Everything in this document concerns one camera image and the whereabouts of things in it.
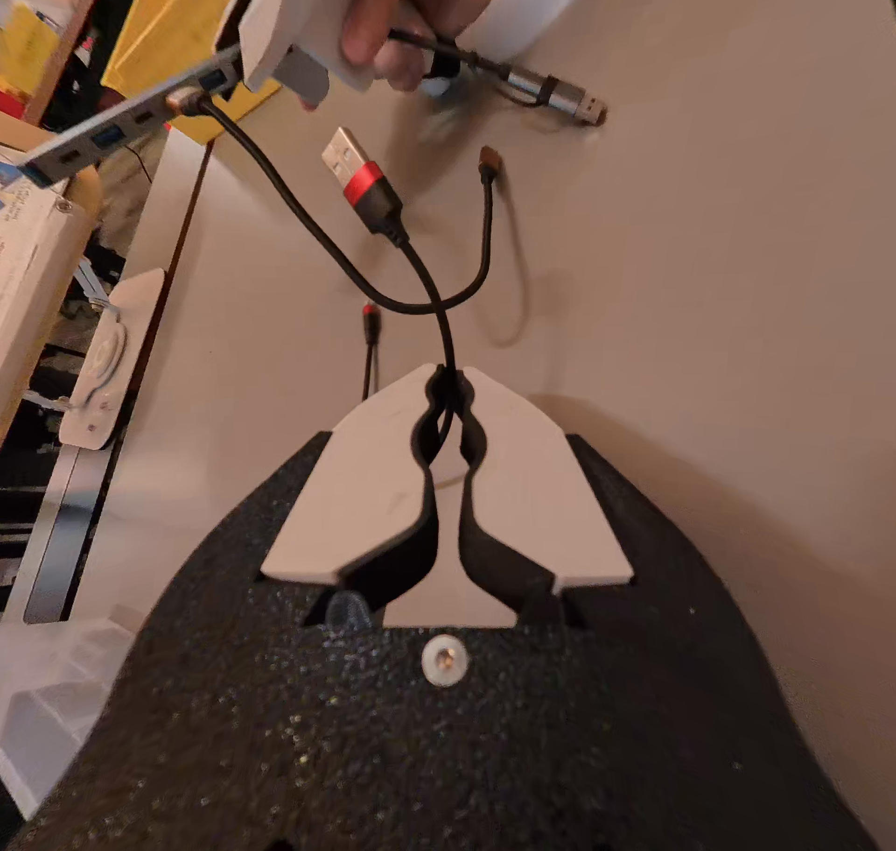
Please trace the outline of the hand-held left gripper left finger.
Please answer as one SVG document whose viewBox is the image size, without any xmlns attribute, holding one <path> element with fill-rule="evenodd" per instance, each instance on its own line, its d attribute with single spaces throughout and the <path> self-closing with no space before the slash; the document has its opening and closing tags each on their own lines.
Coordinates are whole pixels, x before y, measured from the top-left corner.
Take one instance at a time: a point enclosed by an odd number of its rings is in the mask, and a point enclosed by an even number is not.
<svg viewBox="0 0 896 851">
<path fill-rule="evenodd" d="M 439 540 L 430 470 L 439 379 L 439 366 L 420 366 L 333 428 L 261 566 L 263 576 L 352 591 L 381 610 L 428 575 Z"/>
</svg>

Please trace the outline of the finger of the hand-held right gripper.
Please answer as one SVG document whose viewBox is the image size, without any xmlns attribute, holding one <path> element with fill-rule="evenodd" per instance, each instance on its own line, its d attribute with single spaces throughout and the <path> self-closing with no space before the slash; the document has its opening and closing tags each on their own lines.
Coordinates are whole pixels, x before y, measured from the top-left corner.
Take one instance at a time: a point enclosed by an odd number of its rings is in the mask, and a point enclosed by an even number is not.
<svg viewBox="0 0 896 851">
<path fill-rule="evenodd" d="M 221 15 L 214 50 L 240 46 L 242 84 L 260 93 L 288 48 L 300 48 L 299 32 L 319 0 L 229 0 Z"/>
<path fill-rule="evenodd" d="M 330 90 L 328 70 L 299 48 L 288 48 L 275 69 L 275 80 L 289 89 L 308 111 L 314 111 Z"/>
</svg>

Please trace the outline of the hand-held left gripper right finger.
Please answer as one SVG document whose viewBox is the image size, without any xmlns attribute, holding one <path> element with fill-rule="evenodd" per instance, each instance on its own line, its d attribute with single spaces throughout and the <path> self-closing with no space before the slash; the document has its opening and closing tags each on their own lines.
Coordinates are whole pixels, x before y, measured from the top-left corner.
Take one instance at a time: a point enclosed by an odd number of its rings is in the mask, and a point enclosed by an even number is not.
<svg viewBox="0 0 896 851">
<path fill-rule="evenodd" d="M 476 368 L 458 380 L 467 577 L 519 616 L 562 611 L 570 590 L 627 585 L 633 565 L 565 432 Z"/>
</svg>

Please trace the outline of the grey usb hub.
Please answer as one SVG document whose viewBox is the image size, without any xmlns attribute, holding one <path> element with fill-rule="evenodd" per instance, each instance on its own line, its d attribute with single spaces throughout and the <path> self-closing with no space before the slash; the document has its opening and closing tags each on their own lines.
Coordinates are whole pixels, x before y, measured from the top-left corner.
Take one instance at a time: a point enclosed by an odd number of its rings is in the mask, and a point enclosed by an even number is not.
<svg viewBox="0 0 896 851">
<path fill-rule="evenodd" d="M 178 117 L 203 116 L 202 103 L 232 92 L 242 76 L 236 43 L 23 153 L 14 169 L 48 189 Z"/>
</svg>

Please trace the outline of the clear plastic bin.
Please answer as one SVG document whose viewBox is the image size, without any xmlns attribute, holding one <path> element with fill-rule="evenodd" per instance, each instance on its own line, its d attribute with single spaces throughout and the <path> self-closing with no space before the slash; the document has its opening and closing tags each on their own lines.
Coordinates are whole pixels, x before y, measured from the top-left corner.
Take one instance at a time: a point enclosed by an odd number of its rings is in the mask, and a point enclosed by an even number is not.
<svg viewBox="0 0 896 851">
<path fill-rule="evenodd" d="M 25 821 L 83 747 L 146 616 L 125 605 L 106 618 L 2 616 L 1 777 Z"/>
</svg>

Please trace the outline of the yellow plastic bin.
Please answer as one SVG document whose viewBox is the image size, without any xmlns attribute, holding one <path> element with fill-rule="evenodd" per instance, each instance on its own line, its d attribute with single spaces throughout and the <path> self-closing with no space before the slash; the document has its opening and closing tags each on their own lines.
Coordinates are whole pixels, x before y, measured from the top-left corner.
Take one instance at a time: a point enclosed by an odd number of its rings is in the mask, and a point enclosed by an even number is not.
<svg viewBox="0 0 896 851">
<path fill-rule="evenodd" d="M 230 0 L 133 0 L 102 84 L 125 98 L 210 57 Z"/>
</svg>

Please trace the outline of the small yellow bin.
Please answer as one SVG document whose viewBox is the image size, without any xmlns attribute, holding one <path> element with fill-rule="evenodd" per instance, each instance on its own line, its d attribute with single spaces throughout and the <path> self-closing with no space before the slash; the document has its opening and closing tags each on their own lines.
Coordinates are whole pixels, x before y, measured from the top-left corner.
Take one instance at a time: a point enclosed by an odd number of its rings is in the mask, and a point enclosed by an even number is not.
<svg viewBox="0 0 896 851">
<path fill-rule="evenodd" d="M 27 101 L 38 90 L 59 42 L 31 7 L 14 0 L 1 31 L 2 91 Z"/>
</svg>

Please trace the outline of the instruction sheet on stand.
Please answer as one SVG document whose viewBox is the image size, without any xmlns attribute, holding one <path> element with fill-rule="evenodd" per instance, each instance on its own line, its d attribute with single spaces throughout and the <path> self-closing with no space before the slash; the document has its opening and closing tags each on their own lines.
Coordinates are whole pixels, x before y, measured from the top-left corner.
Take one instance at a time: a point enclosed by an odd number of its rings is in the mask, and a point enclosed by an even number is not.
<svg viewBox="0 0 896 851">
<path fill-rule="evenodd" d="M 21 401 L 30 398 L 63 414 L 60 441 L 85 450 L 100 450 L 111 438 L 125 402 L 140 351 L 147 337 L 164 285 L 164 269 L 157 267 L 123 279 L 108 294 L 91 272 L 85 258 L 87 242 L 95 228 L 102 201 L 97 171 L 89 167 L 76 173 L 69 186 L 70 198 L 88 215 L 89 225 L 76 240 L 78 246 L 67 284 L 58 285 L 56 302 L 28 351 L 22 369 L 9 383 L 2 382 L 1 437 L 4 441 Z M 89 345 L 73 394 L 64 399 L 39 397 L 29 390 L 40 353 L 72 280 L 82 287 L 88 304 L 99 311 L 99 321 Z"/>
</svg>

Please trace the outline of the printed instruction sheet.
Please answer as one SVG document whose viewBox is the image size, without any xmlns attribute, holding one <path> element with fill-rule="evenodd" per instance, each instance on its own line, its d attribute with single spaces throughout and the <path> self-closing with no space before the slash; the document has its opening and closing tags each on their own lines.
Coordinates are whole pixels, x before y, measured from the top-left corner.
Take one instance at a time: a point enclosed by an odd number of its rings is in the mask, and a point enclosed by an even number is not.
<svg viewBox="0 0 896 851">
<path fill-rule="evenodd" d="M 43 189 L 18 169 L 24 153 L 1 147 L 1 365 L 9 383 L 67 284 L 87 212 L 69 196 L 72 180 Z"/>
</svg>

